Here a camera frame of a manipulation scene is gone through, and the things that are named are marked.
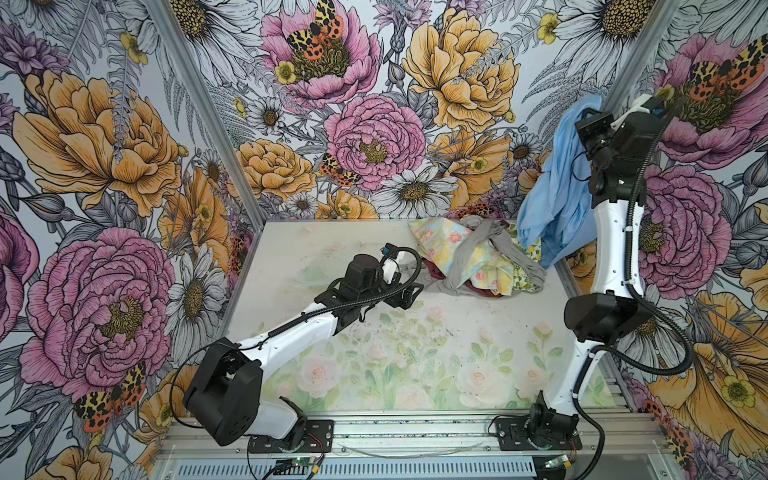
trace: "light blue shirt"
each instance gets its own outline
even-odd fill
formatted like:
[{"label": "light blue shirt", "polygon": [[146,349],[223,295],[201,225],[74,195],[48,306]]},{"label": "light blue shirt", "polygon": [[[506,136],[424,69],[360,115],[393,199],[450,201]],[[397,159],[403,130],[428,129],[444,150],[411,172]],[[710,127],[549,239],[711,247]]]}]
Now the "light blue shirt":
[{"label": "light blue shirt", "polygon": [[554,133],[554,148],[542,168],[544,172],[528,193],[518,213],[518,238],[525,247],[541,237],[541,265],[549,268],[566,255],[598,237],[592,213],[589,162],[576,133],[576,122],[586,108],[600,109],[601,98],[588,94],[577,101],[560,120]]}]

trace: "white tabletop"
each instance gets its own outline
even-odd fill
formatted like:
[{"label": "white tabletop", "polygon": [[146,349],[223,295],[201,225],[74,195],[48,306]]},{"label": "white tabletop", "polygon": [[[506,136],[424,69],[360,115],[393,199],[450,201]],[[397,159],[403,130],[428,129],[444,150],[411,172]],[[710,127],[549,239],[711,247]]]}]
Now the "white tabletop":
[{"label": "white tabletop", "polygon": [[[233,312],[238,341],[297,315],[357,253],[416,247],[405,220],[268,223]],[[467,410],[530,405],[573,333],[554,269],[540,293],[504,299],[422,293],[409,310],[380,303],[365,323],[286,364],[265,384],[306,412]],[[614,407],[602,375],[582,404]]]}]

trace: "black bracket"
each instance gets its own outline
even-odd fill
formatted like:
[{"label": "black bracket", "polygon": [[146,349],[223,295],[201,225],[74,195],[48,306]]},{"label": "black bracket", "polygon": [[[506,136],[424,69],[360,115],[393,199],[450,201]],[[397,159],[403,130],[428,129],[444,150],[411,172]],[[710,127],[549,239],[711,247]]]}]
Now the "black bracket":
[{"label": "black bracket", "polygon": [[[323,444],[318,445],[307,434],[312,434]],[[282,443],[266,435],[252,436],[248,441],[248,453],[287,453]],[[333,447],[333,420],[307,420],[303,441],[291,453],[328,453]]]},{"label": "black bracket", "polygon": [[558,435],[555,432],[548,439],[547,445],[535,445],[528,440],[528,415],[515,417],[501,417],[493,422],[496,427],[496,436],[498,437],[498,447],[502,452],[526,452],[531,450],[572,450],[571,442],[574,443],[577,450],[581,450],[581,439],[578,432],[571,433],[571,438],[567,439],[565,435]]}]

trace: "metal post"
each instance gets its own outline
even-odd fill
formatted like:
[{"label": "metal post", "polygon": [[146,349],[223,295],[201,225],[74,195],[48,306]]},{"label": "metal post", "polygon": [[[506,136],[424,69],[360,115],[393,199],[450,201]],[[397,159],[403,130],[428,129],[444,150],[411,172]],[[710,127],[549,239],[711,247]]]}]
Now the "metal post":
[{"label": "metal post", "polygon": [[648,57],[658,50],[661,36],[669,27],[679,6],[680,0],[656,0],[634,43],[629,61],[616,74],[616,81],[603,103],[603,111],[612,111],[616,117],[622,114],[621,102],[629,96],[630,88],[643,72]]},{"label": "metal post", "polygon": [[224,130],[223,122],[219,117],[214,101],[208,94],[203,74],[197,68],[197,60],[188,48],[184,33],[181,31],[176,15],[167,0],[145,2],[157,32],[173,59],[174,71],[179,79],[187,87],[190,98],[197,107],[197,112],[203,119],[211,138],[214,141],[216,149],[221,155],[221,160],[227,172],[232,177],[235,188],[240,192],[240,199],[243,202],[251,223],[261,231],[266,222],[266,216],[261,211],[256,197],[252,195],[248,180],[245,178],[240,162],[235,157],[232,141]]}]

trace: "wall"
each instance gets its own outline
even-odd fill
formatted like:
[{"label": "wall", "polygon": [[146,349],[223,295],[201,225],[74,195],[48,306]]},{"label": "wall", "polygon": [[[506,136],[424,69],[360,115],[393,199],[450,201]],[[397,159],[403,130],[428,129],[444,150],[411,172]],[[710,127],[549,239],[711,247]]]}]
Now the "wall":
[{"label": "wall", "polygon": [[[661,378],[622,365],[637,407],[656,415],[689,478],[768,477],[766,13],[765,2],[684,3],[668,32],[675,42],[634,89],[689,100],[647,171],[640,261],[647,298],[694,341],[694,366]],[[678,30],[686,18],[699,18],[690,32]],[[727,78],[707,83],[709,71]],[[568,259],[585,292],[594,254],[591,244]],[[619,347],[654,366],[682,355],[655,319]]]},{"label": "wall", "polygon": [[208,3],[172,5],[266,215],[372,219],[516,215],[654,0],[320,0],[315,44],[310,0]]},{"label": "wall", "polygon": [[141,4],[0,12],[3,477],[147,478],[254,230]]}]

